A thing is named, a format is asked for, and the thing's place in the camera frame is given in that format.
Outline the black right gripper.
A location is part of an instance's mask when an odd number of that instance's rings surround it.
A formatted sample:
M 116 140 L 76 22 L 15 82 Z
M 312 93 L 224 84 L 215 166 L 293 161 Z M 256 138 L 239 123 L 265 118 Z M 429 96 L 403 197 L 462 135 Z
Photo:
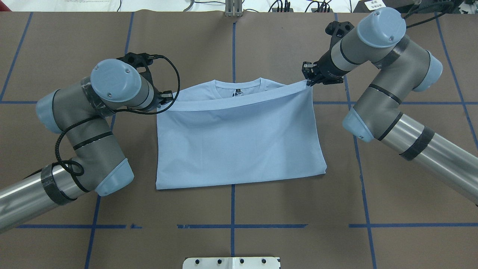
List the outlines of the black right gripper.
M 312 87 L 315 84 L 341 84 L 344 82 L 344 76 L 347 72 L 338 68 L 332 60 L 332 48 L 338 44 L 341 39 L 347 35 L 354 25 L 350 22 L 330 22 L 326 28 L 326 34 L 331 36 L 329 50 L 321 56 L 315 63 L 302 63 L 302 73 L 312 73 L 306 80 L 306 85 Z

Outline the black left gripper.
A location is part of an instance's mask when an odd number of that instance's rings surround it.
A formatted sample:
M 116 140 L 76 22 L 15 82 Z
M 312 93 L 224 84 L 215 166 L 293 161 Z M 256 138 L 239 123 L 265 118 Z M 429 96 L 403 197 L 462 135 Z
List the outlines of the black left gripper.
M 125 105 L 127 109 L 138 112 L 153 112 L 154 109 L 161 108 L 174 100 L 172 91 L 160 92 L 154 86 L 149 66 L 156 59 L 166 60 L 167 57 L 158 54 L 129 52 L 125 56 L 117 58 L 117 60 L 130 65 L 141 78 L 139 93 Z

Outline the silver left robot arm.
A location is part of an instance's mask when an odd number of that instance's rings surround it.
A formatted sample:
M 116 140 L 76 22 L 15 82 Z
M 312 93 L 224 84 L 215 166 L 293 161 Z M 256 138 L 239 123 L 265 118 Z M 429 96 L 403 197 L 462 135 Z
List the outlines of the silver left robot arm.
M 119 112 L 156 115 L 178 93 L 158 91 L 149 66 L 172 61 L 149 53 L 126 53 L 97 63 L 91 74 L 40 99 L 35 107 L 46 129 L 59 135 L 55 163 L 1 190 L 4 233 L 58 206 L 95 191 L 104 197 L 129 185 L 134 173 L 106 118 Z

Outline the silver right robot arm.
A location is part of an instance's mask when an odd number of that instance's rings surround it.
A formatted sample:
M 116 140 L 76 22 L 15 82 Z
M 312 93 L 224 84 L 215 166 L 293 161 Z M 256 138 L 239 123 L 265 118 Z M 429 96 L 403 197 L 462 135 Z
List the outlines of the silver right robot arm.
M 441 62 L 406 34 L 401 14 L 381 7 L 357 26 L 333 21 L 326 33 L 332 37 L 329 50 L 316 62 L 302 64 L 307 85 L 343 83 L 365 62 L 379 70 L 343 127 L 364 142 L 381 141 L 477 204 L 477 157 L 399 110 L 410 92 L 427 90 L 443 71 Z

